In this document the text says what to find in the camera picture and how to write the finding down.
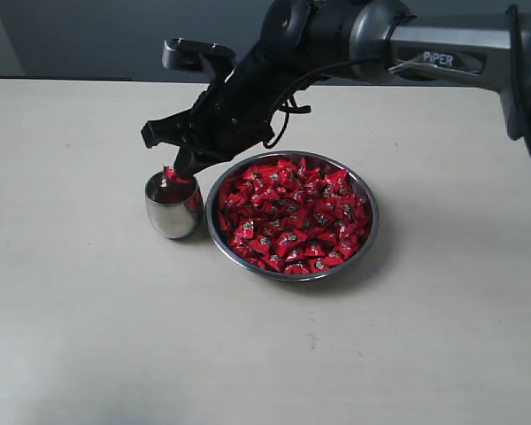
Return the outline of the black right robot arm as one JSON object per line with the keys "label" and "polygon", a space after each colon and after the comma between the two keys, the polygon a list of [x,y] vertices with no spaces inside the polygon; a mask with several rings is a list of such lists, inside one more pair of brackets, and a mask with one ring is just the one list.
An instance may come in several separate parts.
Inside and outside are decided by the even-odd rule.
{"label": "black right robot arm", "polygon": [[150,120],[147,147],[178,147],[174,169],[191,176],[256,144],[281,139],[276,112],[306,114],[297,91],[343,78],[382,84],[446,81],[499,95],[507,135],[531,158],[531,12],[419,17],[400,1],[276,1],[243,58],[228,47],[176,38],[164,45],[170,70],[204,73],[209,85],[183,112]]}

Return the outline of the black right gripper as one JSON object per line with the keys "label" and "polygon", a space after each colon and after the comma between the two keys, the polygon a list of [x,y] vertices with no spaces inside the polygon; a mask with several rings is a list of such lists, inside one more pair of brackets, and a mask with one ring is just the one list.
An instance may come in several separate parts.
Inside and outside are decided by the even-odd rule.
{"label": "black right gripper", "polygon": [[253,48],[224,84],[191,111],[192,143],[211,152],[183,147],[189,145],[184,115],[147,121],[141,130],[144,145],[148,149],[161,143],[180,147],[173,162],[180,177],[230,162],[262,141],[278,97],[298,76],[293,66],[275,64],[259,48]]}

